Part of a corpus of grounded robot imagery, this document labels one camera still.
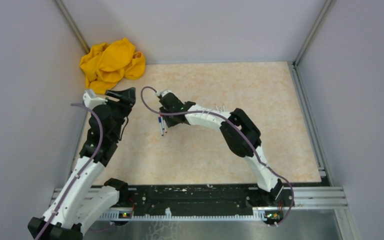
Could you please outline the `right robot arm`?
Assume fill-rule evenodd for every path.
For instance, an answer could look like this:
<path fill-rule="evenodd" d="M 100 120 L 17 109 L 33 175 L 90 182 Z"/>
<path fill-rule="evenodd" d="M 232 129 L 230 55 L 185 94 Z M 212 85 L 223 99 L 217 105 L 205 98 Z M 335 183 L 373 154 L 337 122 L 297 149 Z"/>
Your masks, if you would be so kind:
<path fill-rule="evenodd" d="M 192 101 L 182 102 L 170 90 L 157 92 L 156 96 L 161 104 L 159 111 L 169 128 L 187 124 L 220 132 L 229 150 L 247 162 L 262 192 L 263 203 L 275 206 L 281 200 L 282 181 L 269 167 L 260 130 L 242 109 L 213 110 Z"/>

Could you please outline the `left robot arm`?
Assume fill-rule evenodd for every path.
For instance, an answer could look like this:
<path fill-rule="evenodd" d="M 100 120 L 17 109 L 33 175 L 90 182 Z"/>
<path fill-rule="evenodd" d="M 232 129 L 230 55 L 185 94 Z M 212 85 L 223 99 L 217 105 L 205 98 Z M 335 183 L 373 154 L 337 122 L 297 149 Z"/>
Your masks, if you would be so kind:
<path fill-rule="evenodd" d="M 108 179 L 88 201 L 85 197 L 103 172 L 122 140 L 123 127 L 136 103 L 136 88 L 107 90 L 98 97 L 85 90 L 75 103 L 90 113 L 86 140 L 67 182 L 41 217 L 32 217 L 28 230 L 35 240 L 81 240 L 91 225 L 109 208 L 132 207 L 128 183 Z"/>

